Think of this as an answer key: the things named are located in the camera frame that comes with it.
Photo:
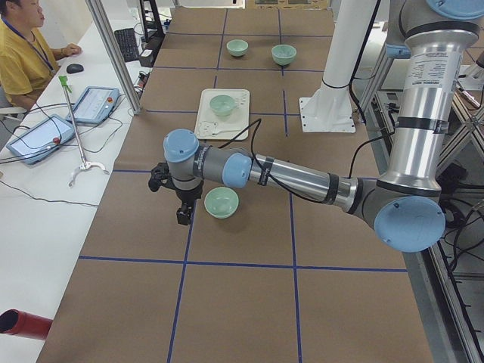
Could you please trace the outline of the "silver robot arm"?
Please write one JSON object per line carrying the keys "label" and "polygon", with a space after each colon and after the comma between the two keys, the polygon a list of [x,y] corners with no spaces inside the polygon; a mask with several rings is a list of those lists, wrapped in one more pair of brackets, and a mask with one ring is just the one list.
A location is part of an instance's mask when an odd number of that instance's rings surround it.
{"label": "silver robot arm", "polygon": [[339,206],[372,227],[386,245],[405,253],[431,247],[445,230],[436,168],[464,50],[474,44],[481,1],[394,1],[389,35],[410,51],[387,170],[375,180],[344,178],[246,151],[201,144],[187,129],[163,141],[164,163],[149,187],[173,189],[176,215],[191,222],[206,180],[231,188],[277,185],[303,199]]}

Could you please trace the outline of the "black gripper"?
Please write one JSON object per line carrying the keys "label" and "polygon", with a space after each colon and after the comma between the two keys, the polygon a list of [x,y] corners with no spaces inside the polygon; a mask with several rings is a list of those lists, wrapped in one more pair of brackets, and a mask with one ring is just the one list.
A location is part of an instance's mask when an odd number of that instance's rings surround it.
{"label": "black gripper", "polygon": [[182,205],[177,209],[176,218],[180,225],[191,224],[191,207],[194,206],[195,201],[200,199],[203,193],[202,188],[193,188],[190,190],[176,189],[175,193]]}

